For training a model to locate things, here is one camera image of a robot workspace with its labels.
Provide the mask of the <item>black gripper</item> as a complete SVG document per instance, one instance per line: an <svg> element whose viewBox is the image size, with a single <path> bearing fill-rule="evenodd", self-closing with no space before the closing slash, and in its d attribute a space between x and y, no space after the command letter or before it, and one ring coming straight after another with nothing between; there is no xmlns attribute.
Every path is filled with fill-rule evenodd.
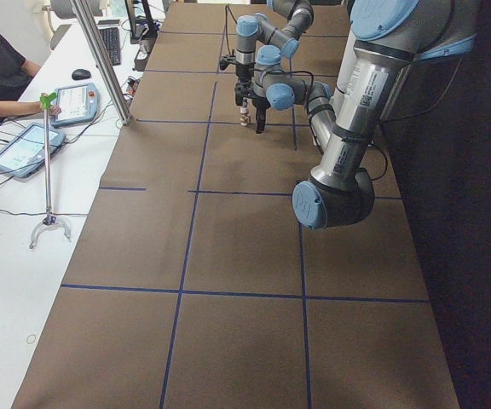
<svg viewBox="0 0 491 409"><path fill-rule="evenodd" d="M257 84L251 85L251 100L256 108L256 133L262 134L265 130L266 111L269 108L269 102L266 99L264 88Z"/></svg>
<svg viewBox="0 0 491 409"><path fill-rule="evenodd" d="M251 75L238 76L237 82L234 86L234 100L237 107L241 107L243 104L243 97L251 96Z"/></svg>

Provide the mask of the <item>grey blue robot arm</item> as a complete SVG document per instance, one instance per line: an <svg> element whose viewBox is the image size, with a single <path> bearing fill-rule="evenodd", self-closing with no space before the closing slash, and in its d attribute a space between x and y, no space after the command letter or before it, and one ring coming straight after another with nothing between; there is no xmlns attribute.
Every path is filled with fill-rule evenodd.
<svg viewBox="0 0 491 409"><path fill-rule="evenodd" d="M286 25L278 28L262 13L238 17L234 50L222 57L219 66L235 67L236 106L251 101L257 110L282 111L303 102L313 85L295 78L281 61L291 60L297 52L300 37L314 23L314 10L308 1L268 1L267 5L286 18Z"/></svg>
<svg viewBox="0 0 491 409"><path fill-rule="evenodd" d="M404 69L425 60L468 53L474 43L477 1L357 1L350 12L349 46L339 76L344 92L283 72L299 37L312 25L307 1L273 1L286 17L282 30L261 15L240 19L240 41L257 53L252 90L275 110L301 105L323 156L292 193L296 218L312 229L363 221L374 202L363 155Z"/></svg>

